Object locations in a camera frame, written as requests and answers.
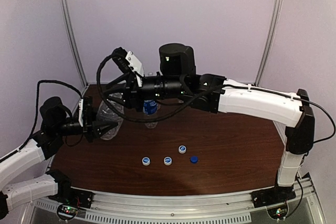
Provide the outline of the blue label water bottle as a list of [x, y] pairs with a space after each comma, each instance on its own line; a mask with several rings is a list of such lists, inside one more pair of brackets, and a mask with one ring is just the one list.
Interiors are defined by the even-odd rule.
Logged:
[[[144, 119], [156, 119], [157, 118], [157, 102], [154, 100], [145, 100], [143, 104]], [[145, 126], [149, 129], [154, 129], [157, 126], [157, 122], [146, 122]]]

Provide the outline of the white Pocari cap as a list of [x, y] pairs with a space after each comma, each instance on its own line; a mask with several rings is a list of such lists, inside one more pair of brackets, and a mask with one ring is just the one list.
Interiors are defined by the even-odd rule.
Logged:
[[178, 147], [178, 152], [179, 152], [180, 154], [185, 154], [185, 153], [186, 153], [186, 150], [187, 150], [187, 148], [186, 148], [185, 145], [180, 145], [180, 146]]
[[163, 159], [164, 165], [166, 165], [166, 166], [170, 166], [172, 164], [172, 161], [173, 161], [172, 158], [169, 157], [169, 156], [164, 157], [164, 159]]
[[143, 157], [143, 158], [142, 158], [142, 164], [143, 164], [144, 166], [148, 166], [148, 165], [150, 165], [150, 164], [151, 164], [151, 160], [150, 160], [150, 158], [149, 158], [149, 157]]

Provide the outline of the blue bottle cap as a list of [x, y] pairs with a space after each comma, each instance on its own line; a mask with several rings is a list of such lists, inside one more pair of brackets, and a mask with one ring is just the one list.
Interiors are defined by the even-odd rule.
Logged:
[[196, 163], [198, 163], [198, 157], [197, 157], [197, 156], [191, 156], [191, 157], [190, 157], [190, 162], [191, 162], [192, 164], [196, 164]]

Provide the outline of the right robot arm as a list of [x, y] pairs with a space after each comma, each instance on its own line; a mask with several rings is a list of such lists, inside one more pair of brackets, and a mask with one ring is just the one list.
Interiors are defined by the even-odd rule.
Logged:
[[286, 146], [277, 172], [279, 187], [291, 187], [301, 161], [313, 147], [315, 117], [308, 94], [278, 92], [244, 84], [215, 74], [196, 72], [191, 46], [170, 43], [159, 48], [160, 72], [146, 76], [141, 61], [131, 51], [116, 48], [107, 60], [121, 70], [101, 97], [120, 92], [119, 102], [141, 109], [146, 100], [180, 99], [183, 106], [210, 113], [238, 113], [275, 121], [286, 127]]

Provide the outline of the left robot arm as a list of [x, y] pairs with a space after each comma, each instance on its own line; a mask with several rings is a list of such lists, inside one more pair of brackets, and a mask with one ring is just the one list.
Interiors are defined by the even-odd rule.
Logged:
[[88, 142], [117, 127], [114, 121], [98, 121], [92, 98], [79, 102], [79, 114], [74, 117], [59, 97], [51, 97], [40, 107], [43, 119], [38, 132], [24, 146], [1, 158], [1, 218], [11, 210], [36, 199], [51, 196], [71, 202], [74, 194], [71, 180], [59, 170], [51, 170], [36, 179], [11, 184], [11, 180], [32, 166], [48, 160], [63, 146], [66, 136], [82, 135]]

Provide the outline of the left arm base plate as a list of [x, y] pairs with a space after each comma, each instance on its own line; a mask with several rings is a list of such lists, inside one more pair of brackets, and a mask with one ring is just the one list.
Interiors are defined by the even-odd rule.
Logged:
[[91, 208], [93, 196], [94, 193], [92, 191], [71, 188], [67, 197], [57, 194], [48, 196], [48, 199], [58, 204], [56, 215], [59, 219], [64, 222], [69, 222], [76, 217], [85, 217], [86, 210]]

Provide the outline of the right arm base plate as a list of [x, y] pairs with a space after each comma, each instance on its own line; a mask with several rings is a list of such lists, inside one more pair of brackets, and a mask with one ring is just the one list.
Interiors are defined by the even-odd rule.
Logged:
[[291, 187], [274, 186], [251, 192], [254, 208], [266, 207], [271, 219], [284, 220], [289, 213], [288, 201], [295, 199], [296, 193]]

